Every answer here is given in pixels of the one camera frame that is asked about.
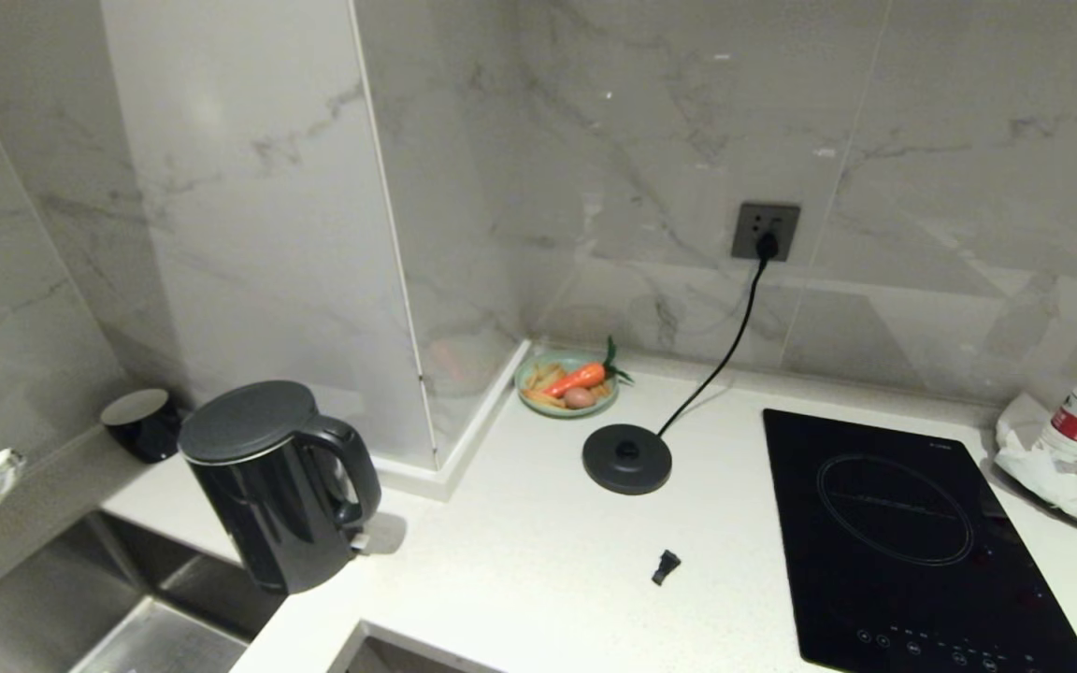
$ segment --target black cable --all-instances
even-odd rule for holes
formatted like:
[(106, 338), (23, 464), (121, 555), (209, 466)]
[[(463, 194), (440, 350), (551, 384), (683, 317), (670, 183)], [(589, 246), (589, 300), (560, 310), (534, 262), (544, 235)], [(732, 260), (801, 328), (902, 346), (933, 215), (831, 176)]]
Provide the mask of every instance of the black cable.
[(742, 334), (747, 331), (747, 323), (751, 322), (751, 311), (755, 308), (755, 290), (759, 289), (759, 279), (761, 278), (761, 272), (767, 268), (767, 263), (770, 262), (779, 253), (779, 243), (775, 241), (773, 235), (766, 234), (759, 239), (759, 243), (756, 246), (757, 251), (759, 251), (759, 271), (755, 272), (755, 280), (751, 281), (751, 297), (747, 298), (747, 312), (742, 317), (742, 325), (739, 327), (739, 335), (733, 338), (733, 343), (730, 345), (730, 350), (726, 351), (726, 356), (722, 359), (722, 363), (717, 365), (717, 369), (713, 370), (713, 374), (709, 375), (709, 379), (705, 379), (704, 383), (697, 388), (697, 392), (694, 392), (687, 401), (684, 401), (683, 405), (676, 409), (675, 413), (671, 415), (671, 418), (663, 423), (662, 427), (659, 429), (658, 435), (662, 437), (663, 432), (668, 431), (672, 422), (680, 418), (680, 415), (684, 412), (688, 405), (700, 395), (709, 384), (713, 382), (713, 379), (717, 378), (717, 375), (726, 369), (726, 364), (730, 363), (730, 357), (733, 357), (733, 351), (739, 349), (739, 341), (742, 341)]

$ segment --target sink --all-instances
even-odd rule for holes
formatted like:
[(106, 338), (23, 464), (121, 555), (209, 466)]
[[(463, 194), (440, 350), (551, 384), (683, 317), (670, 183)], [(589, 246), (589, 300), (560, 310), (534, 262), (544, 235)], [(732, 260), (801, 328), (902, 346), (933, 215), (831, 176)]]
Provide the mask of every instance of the sink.
[(0, 579), (0, 673), (224, 673), (282, 600), (94, 513)]
[(328, 673), (500, 673), (376, 623), (356, 627)]

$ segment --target potato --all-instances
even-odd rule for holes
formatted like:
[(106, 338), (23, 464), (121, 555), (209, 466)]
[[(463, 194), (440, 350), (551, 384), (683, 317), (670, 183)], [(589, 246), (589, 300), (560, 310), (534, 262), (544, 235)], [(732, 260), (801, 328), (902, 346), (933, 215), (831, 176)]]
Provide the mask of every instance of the potato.
[(584, 388), (569, 388), (568, 392), (563, 393), (563, 404), (568, 405), (568, 408), (589, 408), (598, 404), (598, 399)]

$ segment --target black mug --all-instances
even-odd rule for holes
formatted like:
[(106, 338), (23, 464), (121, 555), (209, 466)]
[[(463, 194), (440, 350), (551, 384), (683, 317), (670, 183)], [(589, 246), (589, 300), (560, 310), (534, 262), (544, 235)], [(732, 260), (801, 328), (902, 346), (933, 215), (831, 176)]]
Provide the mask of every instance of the black mug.
[(351, 537), (380, 503), (360, 434), (318, 413), (310, 389), (290, 380), (253, 383), (211, 401), (187, 418), (180, 444), (265, 591), (306, 591), (335, 575), (354, 556)]
[(149, 388), (128, 393), (111, 402), (98, 421), (118, 446), (144, 463), (160, 463), (177, 452), (181, 415), (168, 391)]

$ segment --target electric kettle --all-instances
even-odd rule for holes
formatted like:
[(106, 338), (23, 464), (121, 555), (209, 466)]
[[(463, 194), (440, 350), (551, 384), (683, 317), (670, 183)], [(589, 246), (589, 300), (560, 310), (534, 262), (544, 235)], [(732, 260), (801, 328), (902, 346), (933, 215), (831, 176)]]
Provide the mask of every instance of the electric kettle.
[(353, 557), (351, 537), (380, 503), (360, 434), (318, 413), (310, 389), (292, 380), (209, 402), (184, 422), (179, 446), (265, 591), (306, 591), (339, 572)]

